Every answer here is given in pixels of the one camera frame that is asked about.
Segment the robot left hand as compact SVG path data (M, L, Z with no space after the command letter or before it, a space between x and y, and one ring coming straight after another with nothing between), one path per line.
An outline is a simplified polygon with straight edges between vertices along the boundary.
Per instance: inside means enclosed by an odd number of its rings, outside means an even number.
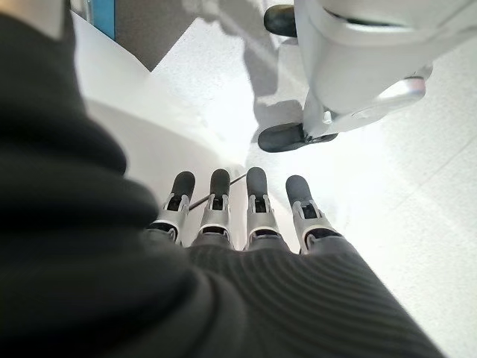
M3 357L439 357L304 178L292 253L265 173L247 173L243 251L208 224L180 244L195 179L164 207L83 103L67 1L1 3Z

